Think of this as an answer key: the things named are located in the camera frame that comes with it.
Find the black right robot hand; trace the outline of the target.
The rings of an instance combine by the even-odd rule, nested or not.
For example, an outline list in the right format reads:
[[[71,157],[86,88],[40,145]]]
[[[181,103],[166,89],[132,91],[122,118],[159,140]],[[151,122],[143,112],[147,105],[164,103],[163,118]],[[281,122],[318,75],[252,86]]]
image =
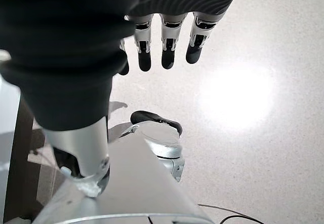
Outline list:
[[[106,187],[108,101],[112,78],[129,71],[124,39],[133,36],[148,71],[150,29],[161,17],[163,68],[174,64],[184,18],[194,22],[186,60],[198,61],[233,0],[1,0],[1,76],[18,86],[77,188],[89,197]]]

